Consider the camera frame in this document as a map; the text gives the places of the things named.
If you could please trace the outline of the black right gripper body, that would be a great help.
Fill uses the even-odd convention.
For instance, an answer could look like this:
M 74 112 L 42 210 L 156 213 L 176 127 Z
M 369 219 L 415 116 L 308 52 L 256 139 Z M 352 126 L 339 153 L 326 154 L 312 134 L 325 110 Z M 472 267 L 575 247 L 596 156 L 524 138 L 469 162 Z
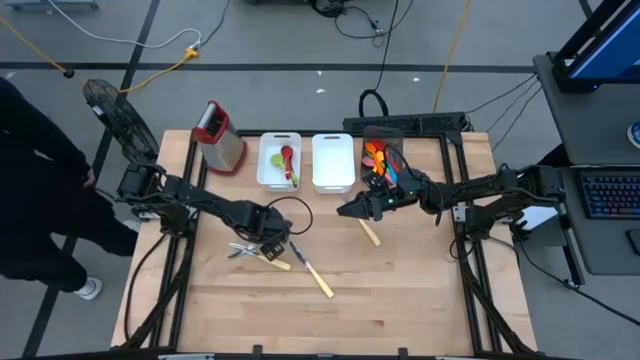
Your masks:
M 395 187 L 378 187 L 371 190 L 371 218 L 380 221 L 383 213 L 417 204 L 423 195 L 424 184 L 421 178 L 411 175 L 398 177 Z

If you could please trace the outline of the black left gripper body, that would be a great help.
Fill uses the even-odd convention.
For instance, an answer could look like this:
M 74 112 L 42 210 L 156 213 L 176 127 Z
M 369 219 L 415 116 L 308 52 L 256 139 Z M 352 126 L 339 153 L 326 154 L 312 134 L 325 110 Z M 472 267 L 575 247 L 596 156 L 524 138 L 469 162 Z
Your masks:
M 244 212 L 236 219 L 235 229 L 269 260 L 278 259 L 285 252 L 292 223 L 275 208 L 242 201 Z

